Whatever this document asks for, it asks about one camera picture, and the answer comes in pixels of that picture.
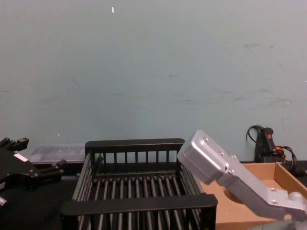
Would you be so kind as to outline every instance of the painted wall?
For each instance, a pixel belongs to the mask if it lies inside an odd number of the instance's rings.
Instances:
[[[258,123],[306,157],[304,0],[0,0],[0,137],[188,138]]]

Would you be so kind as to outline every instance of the black table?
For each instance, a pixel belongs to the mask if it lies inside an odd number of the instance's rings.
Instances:
[[[307,161],[298,165],[307,169]],[[307,186],[307,176],[297,178]],[[0,207],[1,230],[60,230],[59,208],[63,201],[70,200],[76,180],[61,181],[37,188],[34,191],[14,188],[0,193],[9,204]]]

